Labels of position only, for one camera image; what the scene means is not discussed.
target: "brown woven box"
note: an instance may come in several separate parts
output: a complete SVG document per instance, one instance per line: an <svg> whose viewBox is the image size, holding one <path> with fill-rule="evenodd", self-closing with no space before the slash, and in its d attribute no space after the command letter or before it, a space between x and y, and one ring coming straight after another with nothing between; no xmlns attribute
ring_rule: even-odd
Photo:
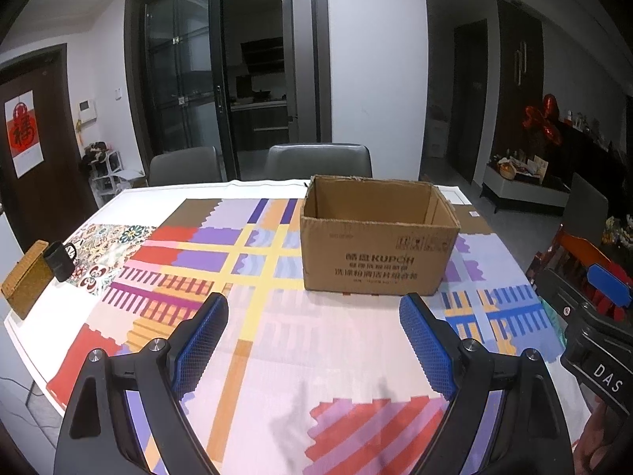
<svg viewBox="0 0 633 475"><path fill-rule="evenodd" d="M42 291L53 279L53 272L44 261L46 241L36 241L2 284L2 294L20 318L25 319Z"/></svg>

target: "black mug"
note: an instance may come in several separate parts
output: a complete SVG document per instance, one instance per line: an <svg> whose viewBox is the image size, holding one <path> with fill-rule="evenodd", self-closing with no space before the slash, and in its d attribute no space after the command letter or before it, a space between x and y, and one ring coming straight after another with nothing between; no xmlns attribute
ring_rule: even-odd
<svg viewBox="0 0 633 475"><path fill-rule="evenodd" d="M73 251L72 257L68 253L69 248ZM76 258L77 248L71 242L63 244L61 241L55 241L44 250L44 261L59 282L66 282L73 274Z"/></svg>

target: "screw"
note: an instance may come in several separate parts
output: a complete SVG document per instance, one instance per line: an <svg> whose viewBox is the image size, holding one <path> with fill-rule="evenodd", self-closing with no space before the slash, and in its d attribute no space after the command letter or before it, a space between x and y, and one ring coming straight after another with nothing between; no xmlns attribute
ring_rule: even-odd
<svg viewBox="0 0 633 475"><path fill-rule="evenodd" d="M466 348L469 352L474 352L481 348L481 344L477 341L477 339L466 338L461 341L461 344L463 344L464 348Z"/></svg>
<svg viewBox="0 0 633 475"><path fill-rule="evenodd" d="M103 350L100 348L95 348L88 354L88 360L90 362L100 361L102 357L103 357Z"/></svg>
<svg viewBox="0 0 633 475"><path fill-rule="evenodd" d="M163 338L152 339L150 341L150 350L152 352L158 352L159 350L162 350L166 344L167 342Z"/></svg>
<svg viewBox="0 0 633 475"><path fill-rule="evenodd" d="M525 355L527 355L527 358L531 361L537 361L540 359L539 351L534 348L526 348Z"/></svg>

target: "storage box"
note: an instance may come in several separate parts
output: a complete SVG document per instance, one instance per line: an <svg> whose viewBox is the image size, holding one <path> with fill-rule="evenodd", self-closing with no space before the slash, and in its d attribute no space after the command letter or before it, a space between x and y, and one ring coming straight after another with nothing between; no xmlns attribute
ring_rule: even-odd
<svg viewBox="0 0 633 475"><path fill-rule="evenodd" d="M46 241L36 241L2 283L2 294L22 319L27 317L42 291L53 280L53 272L44 261L47 247Z"/></svg>
<svg viewBox="0 0 633 475"><path fill-rule="evenodd" d="M301 210L305 287L432 295L459 231L432 184L317 175Z"/></svg>

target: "chair backrest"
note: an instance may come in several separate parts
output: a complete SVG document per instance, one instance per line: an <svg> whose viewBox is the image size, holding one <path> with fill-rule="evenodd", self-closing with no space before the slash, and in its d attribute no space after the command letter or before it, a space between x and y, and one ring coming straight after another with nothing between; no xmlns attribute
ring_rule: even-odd
<svg viewBox="0 0 633 475"><path fill-rule="evenodd" d="M270 181L309 179L313 175L371 177L371 158L359 144L283 144L268 151L265 177Z"/></svg>
<svg viewBox="0 0 633 475"><path fill-rule="evenodd" d="M563 212L563 230L600 246L609 200L578 173L572 179L572 191Z"/></svg>
<svg viewBox="0 0 633 475"><path fill-rule="evenodd" d="M150 187L222 182L213 146L200 146L157 155L150 164Z"/></svg>

